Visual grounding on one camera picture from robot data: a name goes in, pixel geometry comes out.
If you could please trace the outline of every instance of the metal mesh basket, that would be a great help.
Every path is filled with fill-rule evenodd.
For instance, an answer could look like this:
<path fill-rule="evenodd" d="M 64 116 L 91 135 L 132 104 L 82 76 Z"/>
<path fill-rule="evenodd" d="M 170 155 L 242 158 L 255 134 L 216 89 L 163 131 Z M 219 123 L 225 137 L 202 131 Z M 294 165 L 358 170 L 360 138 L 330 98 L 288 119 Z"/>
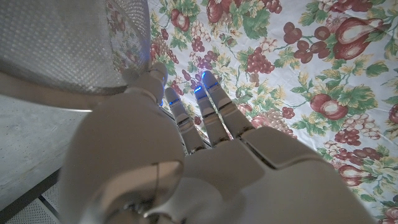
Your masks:
<path fill-rule="evenodd" d="M 138 49 L 134 69 L 150 63 L 145 0 L 110 1 L 124 16 Z M 89 109 L 126 83 L 113 68 L 106 2 L 2 0 L 0 93 L 51 106 Z"/>

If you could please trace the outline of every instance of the printed flower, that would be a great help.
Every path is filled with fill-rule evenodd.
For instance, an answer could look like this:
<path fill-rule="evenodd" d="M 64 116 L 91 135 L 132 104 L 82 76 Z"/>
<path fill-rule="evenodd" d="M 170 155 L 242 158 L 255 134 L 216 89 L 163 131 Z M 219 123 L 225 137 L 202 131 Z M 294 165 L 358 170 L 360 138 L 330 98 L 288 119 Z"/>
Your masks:
<path fill-rule="evenodd" d="M 228 24 L 232 23 L 232 14 L 231 13 L 223 13 L 221 15 L 220 21 L 221 25 L 227 26 Z"/>
<path fill-rule="evenodd" d="M 329 15 L 328 19 L 326 20 L 326 27 L 329 29 L 331 33 L 336 32 L 337 28 L 346 20 L 348 17 L 346 17 L 344 14 L 339 13 L 336 16 L 333 16 L 332 14 Z"/>
<path fill-rule="evenodd" d="M 275 48 L 277 47 L 277 44 L 278 44 L 277 39 L 272 39 L 269 37 L 264 38 L 264 40 L 260 44 L 262 53 L 273 52 L 275 50 Z"/>
<path fill-rule="evenodd" d="M 339 160 L 339 159 L 333 159 L 333 160 L 330 162 L 330 164 L 331 164 L 336 170 L 338 170 L 338 169 L 340 169 L 340 167 L 346 165 L 345 163 L 342 163 L 342 161 Z"/>
<path fill-rule="evenodd" d="M 319 2 L 318 8 L 320 10 L 323 10 L 325 12 L 330 11 L 330 7 L 333 5 L 333 1 L 332 0 L 321 0 Z"/>

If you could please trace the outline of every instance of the tablecloth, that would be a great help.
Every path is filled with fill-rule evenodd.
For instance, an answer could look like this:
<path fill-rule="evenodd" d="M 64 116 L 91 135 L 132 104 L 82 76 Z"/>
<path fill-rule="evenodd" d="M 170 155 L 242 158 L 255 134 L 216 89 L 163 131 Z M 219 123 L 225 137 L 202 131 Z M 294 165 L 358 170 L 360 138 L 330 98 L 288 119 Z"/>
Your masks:
<path fill-rule="evenodd" d="M 107 4 L 122 72 L 132 34 Z M 211 70 L 256 128 L 319 152 L 379 223 L 398 223 L 396 0 L 160 0 L 149 10 L 152 60 L 204 136 L 193 90 Z"/>

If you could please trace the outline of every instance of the printed apple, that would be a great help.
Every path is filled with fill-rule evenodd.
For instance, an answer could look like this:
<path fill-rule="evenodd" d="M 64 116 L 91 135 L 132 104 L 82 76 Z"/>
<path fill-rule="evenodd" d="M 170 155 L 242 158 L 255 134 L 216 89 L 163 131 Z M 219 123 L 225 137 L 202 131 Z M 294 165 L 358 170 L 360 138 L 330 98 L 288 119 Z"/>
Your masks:
<path fill-rule="evenodd" d="M 339 105 L 337 100 L 327 101 L 321 106 L 321 114 L 330 120 L 344 118 L 347 113 L 348 107 Z"/>

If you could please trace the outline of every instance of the blue led light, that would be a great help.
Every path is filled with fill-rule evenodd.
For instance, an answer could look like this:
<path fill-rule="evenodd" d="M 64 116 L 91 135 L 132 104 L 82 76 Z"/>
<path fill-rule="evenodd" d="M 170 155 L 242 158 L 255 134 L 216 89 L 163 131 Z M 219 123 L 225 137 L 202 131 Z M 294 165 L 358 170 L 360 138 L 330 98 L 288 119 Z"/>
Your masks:
<path fill-rule="evenodd" d="M 212 84 L 212 85 L 211 85 L 209 88 L 207 88 L 207 89 L 209 90 L 211 87 L 213 87 L 213 86 L 215 86 L 215 85 L 217 85 L 217 84 L 218 84 L 218 82 Z"/>
<path fill-rule="evenodd" d="M 176 100 L 174 100 L 174 101 L 171 101 L 170 103 L 169 103 L 169 105 L 172 105 L 173 103 L 175 103 L 175 102 L 177 102 L 179 99 L 176 99 Z"/>
<path fill-rule="evenodd" d="M 201 86 L 198 86 L 193 92 L 196 93 L 197 91 L 199 91 L 201 89 Z"/>

